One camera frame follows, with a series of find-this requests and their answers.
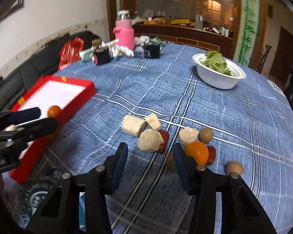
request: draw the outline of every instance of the small orange ball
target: small orange ball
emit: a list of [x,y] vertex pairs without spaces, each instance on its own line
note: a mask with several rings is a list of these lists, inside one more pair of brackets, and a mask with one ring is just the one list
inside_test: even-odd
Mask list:
[[48,117],[56,117],[60,111],[62,111],[61,107],[57,106],[57,105],[52,105],[47,112],[47,116]]
[[194,158],[198,165],[206,165],[208,162],[209,152],[207,146],[199,141],[189,143],[185,149],[186,155]]

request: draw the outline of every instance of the white plastic bowl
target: white plastic bowl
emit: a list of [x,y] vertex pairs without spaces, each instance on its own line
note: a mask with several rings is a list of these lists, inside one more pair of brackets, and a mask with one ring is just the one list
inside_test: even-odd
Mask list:
[[246,78],[244,71],[232,61],[226,59],[227,68],[231,71],[231,76],[221,74],[202,64],[206,59],[205,54],[195,54],[192,56],[197,66],[197,73],[205,83],[222,90],[228,90],[236,86],[243,78]]

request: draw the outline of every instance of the metal bolt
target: metal bolt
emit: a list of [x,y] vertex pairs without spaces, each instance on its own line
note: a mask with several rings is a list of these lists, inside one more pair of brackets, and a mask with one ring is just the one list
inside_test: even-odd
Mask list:
[[198,165],[197,170],[203,172],[203,171],[205,171],[205,166],[204,165]]
[[96,171],[97,171],[97,172],[103,172],[104,170],[105,170],[104,165],[98,165],[98,166],[96,167]]
[[14,141],[11,141],[11,142],[7,142],[6,144],[5,144],[5,146],[6,147],[9,147],[9,146],[11,146],[11,145],[13,145],[14,144]]
[[71,175],[69,173],[63,173],[62,178],[63,179],[68,179]]
[[230,176],[231,176],[232,178],[234,178],[234,179],[237,179],[237,178],[240,177],[240,175],[237,174],[237,173],[230,173]]

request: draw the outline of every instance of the lettuce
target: lettuce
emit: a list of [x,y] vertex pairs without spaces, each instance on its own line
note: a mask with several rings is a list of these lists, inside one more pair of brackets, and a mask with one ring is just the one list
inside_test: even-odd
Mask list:
[[211,68],[219,73],[231,76],[230,70],[227,68],[227,63],[221,53],[216,51],[207,51],[205,56],[207,57],[202,64],[208,68]]

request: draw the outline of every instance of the black leather sofa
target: black leather sofa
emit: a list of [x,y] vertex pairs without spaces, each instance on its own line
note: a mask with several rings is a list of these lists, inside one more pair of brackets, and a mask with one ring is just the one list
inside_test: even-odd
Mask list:
[[48,43],[46,48],[30,57],[0,83],[0,111],[10,109],[41,76],[56,72],[60,62],[60,50],[67,41],[77,36],[85,41],[84,49],[90,48],[92,40],[99,38],[92,32],[83,31],[64,35]]

